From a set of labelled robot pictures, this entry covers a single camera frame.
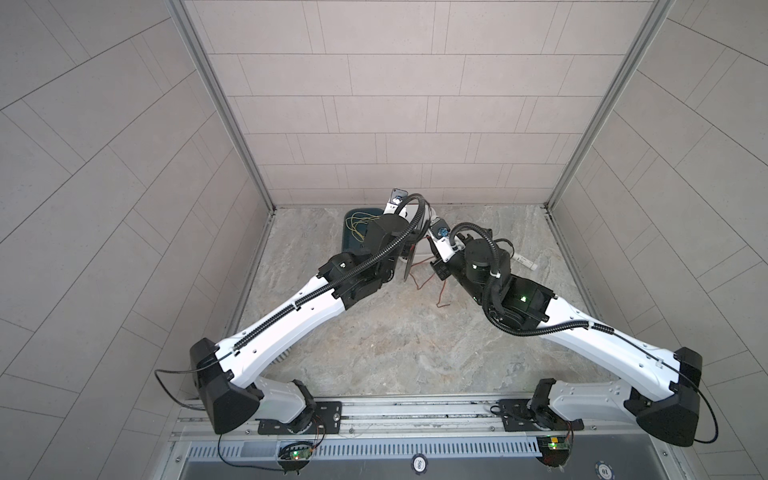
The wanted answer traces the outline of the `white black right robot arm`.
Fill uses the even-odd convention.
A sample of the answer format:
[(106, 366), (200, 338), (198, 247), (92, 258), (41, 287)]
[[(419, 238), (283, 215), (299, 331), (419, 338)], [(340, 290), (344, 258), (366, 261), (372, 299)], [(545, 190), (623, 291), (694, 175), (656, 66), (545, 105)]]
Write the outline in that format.
[(454, 277), (495, 328), (517, 338), (543, 337), (564, 346), (616, 379), (605, 384), (539, 382), (528, 409), (545, 428), (590, 419), (636, 423), (671, 445), (698, 443), (702, 356), (650, 345), (579, 310), (553, 290), (512, 273), (510, 254), (492, 232), (470, 222), (435, 220), (427, 236), (442, 276)]

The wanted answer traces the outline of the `grey perforated cable spool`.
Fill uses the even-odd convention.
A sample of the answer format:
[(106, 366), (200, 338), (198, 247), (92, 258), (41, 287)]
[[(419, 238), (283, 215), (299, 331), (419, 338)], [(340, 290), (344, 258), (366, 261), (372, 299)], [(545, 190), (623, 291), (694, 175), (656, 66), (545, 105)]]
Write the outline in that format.
[(404, 275), (403, 275), (404, 282), (406, 282), (410, 277), (411, 269), (412, 269), (415, 254), (416, 254), (416, 247), (417, 247), (417, 242), (411, 243), (408, 246), (406, 256), (405, 256), (406, 265), (405, 265)]

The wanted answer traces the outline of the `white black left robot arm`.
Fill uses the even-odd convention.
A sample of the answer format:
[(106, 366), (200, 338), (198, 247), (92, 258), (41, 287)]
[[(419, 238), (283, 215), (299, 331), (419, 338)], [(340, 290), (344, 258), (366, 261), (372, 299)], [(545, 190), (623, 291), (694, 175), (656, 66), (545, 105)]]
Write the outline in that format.
[(292, 432), (309, 427), (317, 404), (308, 388), (298, 380), (266, 379), (263, 371), (314, 328), (390, 281), (403, 248), (424, 236), (430, 216), (421, 194), (407, 195), (368, 227), (363, 249), (331, 257), (296, 294), (243, 331), (190, 347), (186, 372), (215, 434), (254, 419), (277, 421)]

